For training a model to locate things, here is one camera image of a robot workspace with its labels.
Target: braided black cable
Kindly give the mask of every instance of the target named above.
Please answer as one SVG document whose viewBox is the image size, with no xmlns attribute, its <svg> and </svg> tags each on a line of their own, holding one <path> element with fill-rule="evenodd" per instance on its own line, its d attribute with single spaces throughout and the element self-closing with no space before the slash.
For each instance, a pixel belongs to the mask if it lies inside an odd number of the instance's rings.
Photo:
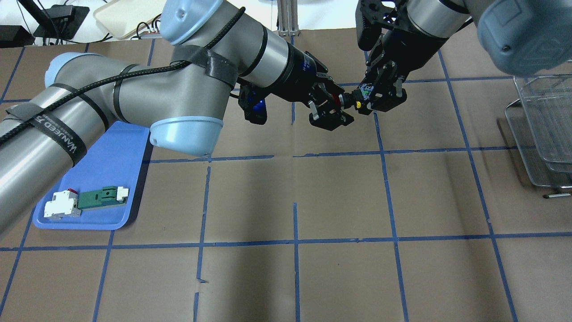
<svg viewBox="0 0 572 322">
<path fill-rule="evenodd" d="M 232 17 L 232 19 L 216 34 L 216 36 L 213 38 L 213 40 L 211 40 L 205 46 L 205 48 L 212 49 L 216 44 L 218 44 L 218 42 L 221 41 L 222 38 L 224 38 L 224 36 L 231 30 L 231 28 L 236 24 L 236 22 L 238 22 L 238 20 L 243 16 L 245 11 L 246 11 L 245 7 L 240 8 L 240 10 L 238 10 L 238 12 Z M 185 68 L 185 67 L 189 66 L 190 64 L 191 63 L 188 61 L 181 61 L 181 62 L 178 62 L 178 63 L 173 64 L 171 66 L 137 70 L 135 72 L 129 72 L 129 73 L 126 73 L 123 75 L 115 75 L 115 76 L 108 77 L 108 78 L 100 80 L 100 81 L 96 81 L 96 82 L 91 83 L 89 85 L 86 85 L 86 86 L 62 97 L 61 99 L 55 101 L 54 103 L 50 104 L 48 107 L 46 107 L 44 110 L 42 110 L 42 112 L 38 113 L 38 116 L 42 115 L 46 112 L 51 112 L 51 111 L 55 110 L 56 108 L 66 104 L 70 100 L 78 97 L 79 95 L 85 94 L 86 92 L 88 92 L 92 89 L 101 87 L 103 85 L 114 83 L 118 80 L 125 80 L 125 79 L 133 78 L 133 77 L 172 72 L 172 71 L 175 71 L 178 69 Z M 2 135 L 2 137 L 0 137 L 0 147 L 2 147 L 6 142 L 11 140 L 13 137 L 15 137 L 17 134 L 19 134 L 23 130 L 27 129 L 28 127 L 31 127 L 31 124 L 26 121 L 22 124 L 19 124 L 18 126 L 13 128 L 12 130 L 7 132 L 6 134 Z"/>
</svg>

